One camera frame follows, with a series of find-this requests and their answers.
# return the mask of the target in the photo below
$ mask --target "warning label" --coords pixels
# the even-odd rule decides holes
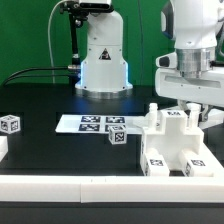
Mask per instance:
[[[99,57],[100,60],[111,60],[108,50],[105,48],[103,53]]]

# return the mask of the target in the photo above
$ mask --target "printed marker sheet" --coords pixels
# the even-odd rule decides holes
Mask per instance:
[[[141,128],[133,124],[136,117],[100,115],[62,115],[58,133],[108,133],[109,126],[124,126],[127,134],[142,134]]]

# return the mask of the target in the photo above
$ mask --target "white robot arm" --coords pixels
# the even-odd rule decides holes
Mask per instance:
[[[222,1],[171,0],[161,15],[162,31],[175,40],[175,52],[156,60],[157,93],[180,102],[224,107],[224,68],[215,62]]]
[[[128,82],[128,64],[122,56],[122,17],[113,10],[111,0],[79,0],[75,4],[66,10],[71,23],[76,24],[79,18],[88,23],[87,56],[81,63],[76,93],[100,99],[129,95],[132,85]],[[74,29],[75,25],[71,30],[76,39]]]

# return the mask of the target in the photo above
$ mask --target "marker cube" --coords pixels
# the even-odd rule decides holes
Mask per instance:
[[[109,140],[113,145],[126,144],[126,128],[124,126],[109,126]]]
[[[20,131],[20,118],[14,115],[7,115],[0,118],[0,131],[12,134],[14,132]]]

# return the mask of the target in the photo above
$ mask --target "green wall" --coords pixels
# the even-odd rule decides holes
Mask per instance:
[[[0,1],[0,82],[18,70],[50,66],[47,26],[50,13],[57,2],[59,1]],[[129,81],[134,85],[154,85],[155,58],[172,51],[169,49],[170,41],[160,31],[160,11],[166,2],[167,0],[140,0],[143,19],[142,51],[138,0],[113,0],[116,11],[124,19],[123,55],[129,63]],[[51,33],[55,65],[67,66],[71,61],[67,13],[55,13]],[[79,29],[78,33],[83,59],[86,54],[86,29]],[[51,82],[51,79],[28,81]],[[57,82],[67,82],[67,79],[58,78]]]

